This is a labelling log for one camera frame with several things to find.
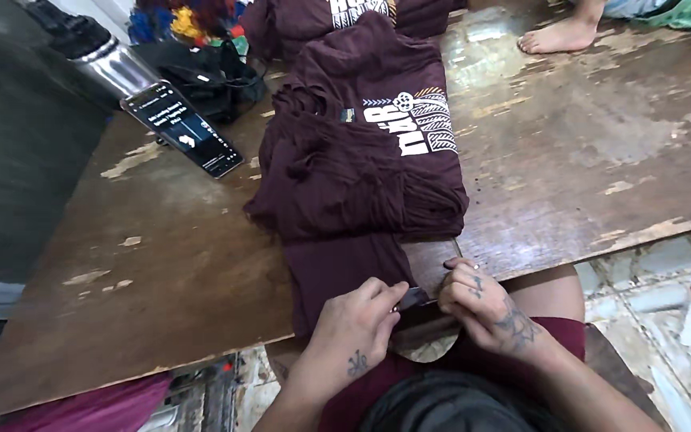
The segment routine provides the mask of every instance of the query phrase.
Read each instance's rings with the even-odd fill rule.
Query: finger tattoo
[[[476,288],[469,288],[468,292],[474,294],[476,298],[481,298],[481,292],[484,290],[481,287],[481,278],[474,276],[474,282],[476,282]]]

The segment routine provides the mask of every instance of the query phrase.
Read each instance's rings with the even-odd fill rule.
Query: smartphone
[[[244,162],[228,140],[221,137],[167,81],[150,85],[123,99],[120,105],[215,178]]]

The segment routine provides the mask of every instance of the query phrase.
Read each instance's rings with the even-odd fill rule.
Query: hand
[[[406,282],[389,287],[370,278],[358,289],[327,300],[286,387],[308,403],[323,405],[377,366],[400,318],[391,308],[408,289]]]
[[[459,320],[476,345],[496,354],[534,360],[555,341],[472,260],[453,258],[445,262],[445,267],[452,271],[443,282],[439,308]]]

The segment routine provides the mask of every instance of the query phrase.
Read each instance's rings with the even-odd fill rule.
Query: maroon t-shirt
[[[396,34],[388,18],[367,12],[305,46],[287,78],[294,97],[275,107],[376,124],[398,138],[403,164],[437,175],[467,207],[446,89],[437,44]]]
[[[453,0],[255,0],[240,17],[253,52],[293,61],[303,45],[347,28],[367,11],[390,18],[396,31],[412,38],[442,34]]]
[[[415,286],[395,236],[460,234],[468,198],[441,55],[379,13],[307,44],[274,109],[245,210],[283,239],[304,336],[371,276]]]

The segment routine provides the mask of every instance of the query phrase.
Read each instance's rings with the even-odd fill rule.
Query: wooden table
[[[691,33],[604,23],[527,56],[567,6],[479,8],[442,39],[471,206],[457,243],[405,246],[418,282],[456,246],[503,280],[691,230]],[[270,109],[224,131],[248,161]],[[280,247],[241,212],[256,164],[216,182],[152,141],[109,125],[0,338],[0,413],[291,336]]]

